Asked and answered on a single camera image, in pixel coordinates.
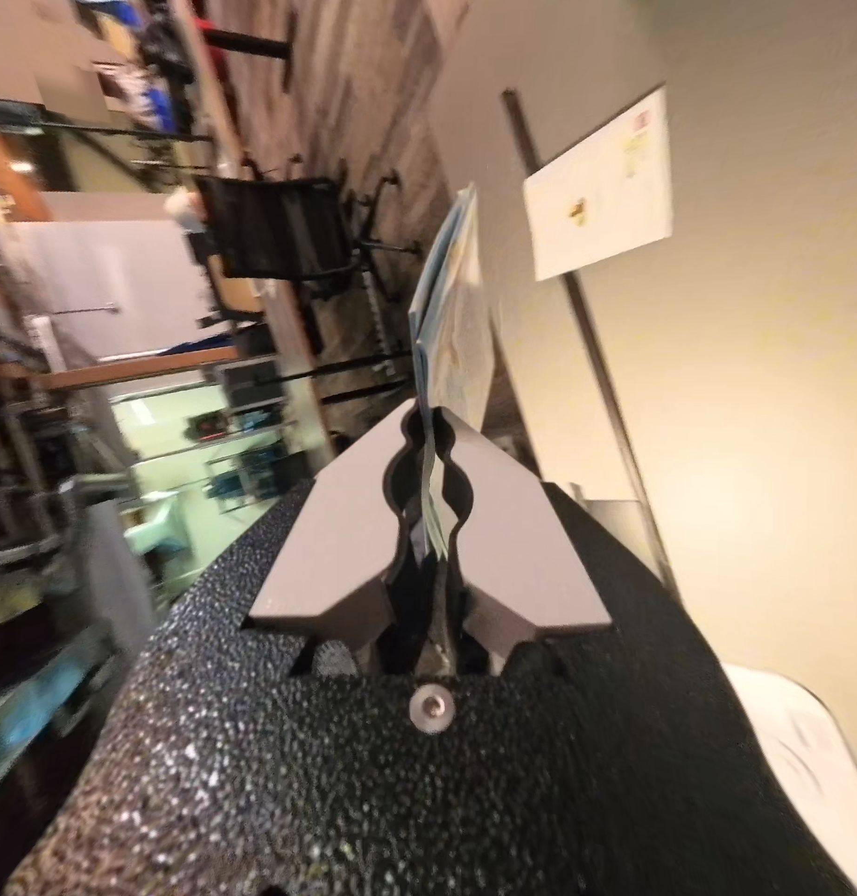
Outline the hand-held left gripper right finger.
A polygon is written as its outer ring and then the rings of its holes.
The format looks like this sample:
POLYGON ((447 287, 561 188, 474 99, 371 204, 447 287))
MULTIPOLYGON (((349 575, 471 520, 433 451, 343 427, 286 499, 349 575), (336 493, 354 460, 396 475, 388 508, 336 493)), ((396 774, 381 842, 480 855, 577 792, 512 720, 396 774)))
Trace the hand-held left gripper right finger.
POLYGON ((432 425, 454 672, 498 674, 524 644, 611 627, 541 480, 452 410, 434 409, 432 425))

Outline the black mesh office chair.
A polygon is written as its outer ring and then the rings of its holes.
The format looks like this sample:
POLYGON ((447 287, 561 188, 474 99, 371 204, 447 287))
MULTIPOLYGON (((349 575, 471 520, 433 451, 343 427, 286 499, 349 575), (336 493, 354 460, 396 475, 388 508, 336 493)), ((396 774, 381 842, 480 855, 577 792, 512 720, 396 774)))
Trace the black mesh office chair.
POLYGON ((391 300, 375 253, 422 257, 417 241, 393 245, 373 233, 384 191, 401 187, 396 169, 379 178, 372 194, 346 198, 327 176, 246 181, 197 175, 195 184, 228 278, 286 281, 327 299, 368 274, 391 300))

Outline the white card with clear blister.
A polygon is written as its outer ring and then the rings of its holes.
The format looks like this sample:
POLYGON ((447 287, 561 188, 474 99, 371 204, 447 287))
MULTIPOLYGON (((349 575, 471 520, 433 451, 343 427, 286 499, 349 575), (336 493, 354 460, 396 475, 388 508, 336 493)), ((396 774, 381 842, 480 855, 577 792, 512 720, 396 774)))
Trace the white card with clear blister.
POLYGON ((834 716, 789 678, 723 669, 774 776, 857 891, 857 762, 834 716))

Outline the white cabinet panel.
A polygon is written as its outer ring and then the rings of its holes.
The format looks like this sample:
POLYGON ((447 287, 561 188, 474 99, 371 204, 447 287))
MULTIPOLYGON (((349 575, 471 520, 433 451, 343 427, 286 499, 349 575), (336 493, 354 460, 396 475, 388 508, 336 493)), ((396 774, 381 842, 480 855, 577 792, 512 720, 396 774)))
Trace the white cabinet panel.
POLYGON ((199 342, 210 284, 171 220, 12 222, 0 250, 53 372, 199 342))

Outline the white printed paper sheet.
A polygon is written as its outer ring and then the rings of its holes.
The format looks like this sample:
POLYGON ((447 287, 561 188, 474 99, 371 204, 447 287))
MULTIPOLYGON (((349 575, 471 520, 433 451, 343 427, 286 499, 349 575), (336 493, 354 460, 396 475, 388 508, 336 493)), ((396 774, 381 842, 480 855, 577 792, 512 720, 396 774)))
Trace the white printed paper sheet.
POLYGON ((526 178, 523 191, 537 282, 671 238, 666 87, 526 178))

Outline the wooden desk top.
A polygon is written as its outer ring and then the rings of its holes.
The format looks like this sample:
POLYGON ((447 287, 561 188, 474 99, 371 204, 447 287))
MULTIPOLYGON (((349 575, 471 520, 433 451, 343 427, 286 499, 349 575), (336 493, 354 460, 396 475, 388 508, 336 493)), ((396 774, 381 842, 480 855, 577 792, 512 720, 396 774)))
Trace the wooden desk top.
POLYGON ((260 356, 243 356, 235 347, 227 346, 87 365, 64 372, 33 375, 30 382, 47 392, 75 392, 135 380, 196 372, 207 366, 259 358, 260 356))

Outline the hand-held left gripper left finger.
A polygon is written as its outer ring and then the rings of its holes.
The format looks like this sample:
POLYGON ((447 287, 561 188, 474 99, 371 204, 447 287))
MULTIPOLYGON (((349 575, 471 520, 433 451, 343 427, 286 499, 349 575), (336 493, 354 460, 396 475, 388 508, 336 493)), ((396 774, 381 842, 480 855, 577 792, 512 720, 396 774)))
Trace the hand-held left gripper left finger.
POLYGON ((396 620, 391 589, 411 551, 405 512, 425 444, 405 401, 316 476, 250 611, 251 625, 358 651, 396 620))

